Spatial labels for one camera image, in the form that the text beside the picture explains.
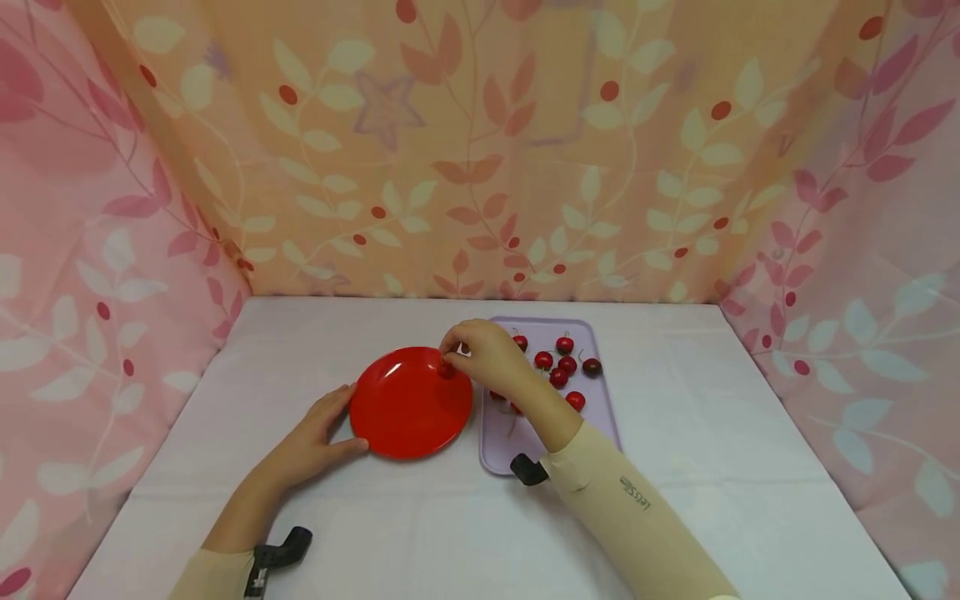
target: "red plate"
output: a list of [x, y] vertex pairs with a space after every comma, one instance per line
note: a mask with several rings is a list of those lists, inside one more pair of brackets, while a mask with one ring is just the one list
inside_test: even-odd
[[470, 379], [459, 371], [444, 378], [439, 367], [436, 348], [401, 348], [377, 359], [350, 402], [354, 435], [396, 460], [422, 458], [456, 439], [470, 416]]

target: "right hand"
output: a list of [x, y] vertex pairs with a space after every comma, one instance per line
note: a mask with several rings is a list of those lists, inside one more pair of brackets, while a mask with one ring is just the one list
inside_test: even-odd
[[440, 353], [458, 371], [510, 400], [540, 383], [510, 334], [490, 321], [471, 319], [454, 325], [440, 342]]

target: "left hand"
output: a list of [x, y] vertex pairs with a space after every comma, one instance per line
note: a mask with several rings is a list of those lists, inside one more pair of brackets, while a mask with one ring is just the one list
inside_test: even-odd
[[290, 489], [364, 454], [370, 448], [366, 440], [327, 441], [330, 425], [347, 408], [355, 389], [356, 384], [343, 385], [317, 400], [293, 431], [256, 466], [257, 477]]

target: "hand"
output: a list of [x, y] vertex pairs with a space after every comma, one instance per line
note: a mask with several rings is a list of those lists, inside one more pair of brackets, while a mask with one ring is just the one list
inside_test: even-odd
[[490, 321], [471, 319], [454, 325], [440, 342], [440, 352], [457, 370], [509, 400], [541, 383], [510, 334]]
[[356, 384], [342, 385], [317, 400], [293, 431], [256, 466], [255, 475], [286, 490], [365, 453], [370, 444], [359, 438], [327, 443], [330, 425], [344, 412], [355, 389]]

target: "fabric backdrop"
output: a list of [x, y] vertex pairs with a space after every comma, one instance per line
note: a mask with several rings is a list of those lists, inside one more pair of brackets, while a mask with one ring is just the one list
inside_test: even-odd
[[70, 4], [255, 293], [720, 301], [960, 598], [956, 0]]

